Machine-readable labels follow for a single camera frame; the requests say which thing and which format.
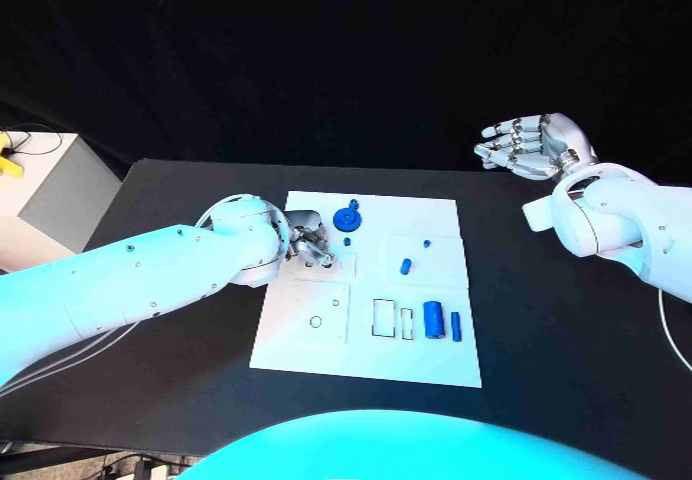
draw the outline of black backdrop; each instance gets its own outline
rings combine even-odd
[[[142,157],[478,170],[481,129],[560,111],[602,159],[692,183],[691,2],[250,3],[3,5],[3,123],[78,132],[122,175]]]

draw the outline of yellow object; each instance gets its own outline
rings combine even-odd
[[[8,148],[11,142],[11,134],[3,132],[5,135],[0,137],[0,151]],[[8,173],[8,175],[22,178],[25,175],[25,169],[22,165],[18,165],[9,158],[0,156],[0,174]]]

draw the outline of white cable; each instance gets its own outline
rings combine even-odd
[[[674,342],[674,337],[671,336],[671,332],[668,331],[667,312],[664,310],[664,290],[661,290],[661,288],[659,288],[659,311],[661,311],[661,323],[664,324],[664,331],[667,332],[668,341],[671,342],[671,346],[674,347],[675,353],[678,354],[678,358],[681,359],[682,363],[688,367],[688,370],[692,371],[692,365],[690,364],[688,360],[682,356],[682,353],[678,350],[678,345]]]
[[[19,383],[24,383],[26,382],[32,377],[35,377],[37,375],[39,375],[41,373],[44,373],[47,370],[51,370],[52,368],[55,368],[58,365],[61,365],[61,363],[65,363],[68,360],[73,360],[77,356],[80,356],[87,350],[91,349],[91,347],[94,347],[96,345],[99,345],[104,340],[106,340],[106,337],[109,337],[109,335],[114,332],[114,330],[110,330],[109,332],[106,332],[84,348],[81,348],[75,353],[73,353],[71,355],[68,355],[65,358],[61,358],[61,360],[57,360],[54,363],[51,363],[51,365],[47,365],[45,367],[39,368],[39,370],[37,370],[35,372],[29,373],[28,375],[25,375],[24,377],[18,378],[15,381],[12,381],[11,383],[6,383],[5,385],[0,386],[0,393],[3,392],[3,390],[6,388],[12,388],[15,385],[18,385]]]
[[[48,372],[48,373],[44,373],[44,375],[39,375],[38,377],[37,376],[32,376],[32,378],[29,380],[26,380],[24,383],[21,384],[15,384],[12,387],[6,387],[3,389],[0,389],[0,398],[5,397],[8,394],[11,394],[12,392],[15,392],[16,390],[19,390],[22,387],[26,387],[28,385],[31,385],[34,382],[38,382],[41,379],[50,377],[51,375],[54,375],[55,373],[58,372],[62,372],[64,370],[67,370],[68,368],[74,367],[75,365],[80,365],[83,362],[86,362],[90,358],[96,357],[100,353],[103,353],[113,345],[116,345],[116,343],[120,341],[120,339],[133,331],[133,328],[140,324],[140,322],[137,322],[127,330],[126,332],[116,338],[116,340],[113,340],[109,345],[106,345],[104,347],[101,347],[94,353],[91,353],[90,355],[87,355],[87,357],[84,357],[83,359],[80,359],[77,362],[73,362],[70,365],[65,365],[64,367],[61,367],[58,370],[54,370],[52,372]]]
[[[195,224],[195,228],[201,228],[202,225],[205,224],[207,222],[207,219],[210,218],[210,214],[212,213],[212,210],[223,204],[223,203],[227,203],[227,202],[233,202],[234,200],[241,200],[244,198],[253,198],[253,195],[248,195],[247,193],[243,194],[243,195],[231,195],[230,197],[224,198],[223,200],[220,200],[208,209],[207,209],[207,212],[204,213],[204,215],[199,217],[199,220],[198,220],[198,223]]]

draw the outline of white paper sheet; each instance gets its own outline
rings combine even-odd
[[[364,222],[344,233],[332,219],[352,198]],[[290,192],[286,210],[303,209],[322,215],[338,264],[331,269],[306,267],[295,258],[282,267],[267,289],[250,366],[481,388],[456,202]],[[429,248],[424,240],[432,241]],[[413,260],[408,275],[400,273],[404,258]],[[396,302],[394,338],[372,335],[375,299]],[[426,338],[423,304],[432,300],[443,304],[446,322],[447,336],[437,340]],[[413,310],[414,340],[403,338],[410,335],[403,308]],[[462,342],[452,341],[453,311],[462,316]]]

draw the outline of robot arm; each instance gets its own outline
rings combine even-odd
[[[553,195],[524,206],[532,230],[554,228],[577,256],[626,264],[646,283],[692,302],[692,189],[659,186],[622,165],[600,164],[584,132],[560,113],[482,133],[508,133],[476,146],[486,168],[558,180]]]
[[[316,212],[286,214],[259,197],[220,202],[178,225],[0,277],[0,385],[73,343],[182,308],[228,283],[270,282],[284,257],[329,267]],[[211,228],[201,228],[205,218]]]

